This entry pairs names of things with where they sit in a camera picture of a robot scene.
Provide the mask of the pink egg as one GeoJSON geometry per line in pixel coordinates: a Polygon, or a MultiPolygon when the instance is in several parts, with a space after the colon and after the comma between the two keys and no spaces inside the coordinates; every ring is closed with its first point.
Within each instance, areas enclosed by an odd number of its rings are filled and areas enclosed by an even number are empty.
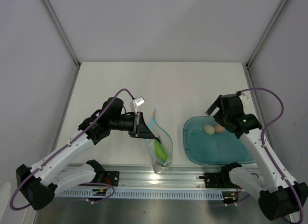
{"type": "Polygon", "coordinates": [[[222,133],[222,132],[225,131],[225,128],[223,126],[219,125],[219,124],[216,125],[214,128],[215,128],[215,132],[217,132],[217,133],[222,133]]]}

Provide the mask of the green cucumber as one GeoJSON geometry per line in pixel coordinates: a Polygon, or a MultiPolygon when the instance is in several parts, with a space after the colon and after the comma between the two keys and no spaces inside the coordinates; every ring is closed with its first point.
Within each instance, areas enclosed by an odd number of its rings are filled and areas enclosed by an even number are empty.
{"type": "Polygon", "coordinates": [[[162,162],[165,162],[167,160],[167,153],[165,152],[158,138],[155,139],[155,152],[162,162]]]}

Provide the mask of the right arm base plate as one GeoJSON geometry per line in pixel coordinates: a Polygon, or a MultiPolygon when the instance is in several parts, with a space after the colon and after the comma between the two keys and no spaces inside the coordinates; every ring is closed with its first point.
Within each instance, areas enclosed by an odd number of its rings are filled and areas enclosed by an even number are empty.
{"type": "Polygon", "coordinates": [[[206,188],[236,189],[237,185],[230,181],[229,176],[224,173],[209,172],[199,176],[204,181],[206,188]]]}

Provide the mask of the clear zip top bag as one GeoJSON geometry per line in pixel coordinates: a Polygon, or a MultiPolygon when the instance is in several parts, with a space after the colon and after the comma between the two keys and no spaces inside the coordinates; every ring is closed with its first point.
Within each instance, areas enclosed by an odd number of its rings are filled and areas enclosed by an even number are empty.
{"type": "Polygon", "coordinates": [[[155,174],[162,174],[173,161],[173,140],[169,133],[157,122],[157,111],[154,109],[149,125],[154,139],[145,139],[145,147],[151,156],[152,167],[155,174]]]}

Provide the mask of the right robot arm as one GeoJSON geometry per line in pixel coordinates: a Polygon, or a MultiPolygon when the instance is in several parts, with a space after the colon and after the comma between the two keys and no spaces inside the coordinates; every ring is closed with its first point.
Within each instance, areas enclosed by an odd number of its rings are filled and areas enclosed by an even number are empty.
{"type": "Polygon", "coordinates": [[[251,153],[263,175],[259,179],[234,162],[221,167],[220,183],[225,187],[234,184],[243,188],[258,201],[262,213],[270,221],[299,212],[298,222],[302,223],[308,186],[305,182],[298,183],[278,159],[265,140],[257,117],[245,114],[240,93],[219,95],[206,114],[212,115],[214,121],[235,135],[251,153]]]}

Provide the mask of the white egg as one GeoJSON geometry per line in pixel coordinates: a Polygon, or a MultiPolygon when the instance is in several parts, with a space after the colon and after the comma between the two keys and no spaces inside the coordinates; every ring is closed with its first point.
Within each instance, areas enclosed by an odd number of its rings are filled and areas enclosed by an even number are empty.
{"type": "Polygon", "coordinates": [[[215,127],[213,127],[212,125],[205,125],[204,130],[208,135],[213,135],[215,133],[215,127]]]}

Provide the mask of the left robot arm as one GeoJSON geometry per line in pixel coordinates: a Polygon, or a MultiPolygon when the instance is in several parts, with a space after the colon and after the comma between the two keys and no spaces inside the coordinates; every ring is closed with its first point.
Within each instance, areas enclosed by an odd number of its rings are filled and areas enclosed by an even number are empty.
{"type": "Polygon", "coordinates": [[[43,209],[56,195],[80,184],[110,185],[105,169],[96,160],[88,160],[72,170],[63,170],[79,155],[108,137],[112,130],[126,131],[132,138],[155,139],[144,121],[143,113],[137,110],[144,103],[144,98],[134,98],[131,103],[133,110],[122,113],[123,100],[110,97],[101,109],[78,126],[63,147],[30,167],[23,164],[17,168],[18,191],[34,210],[43,209]]]}

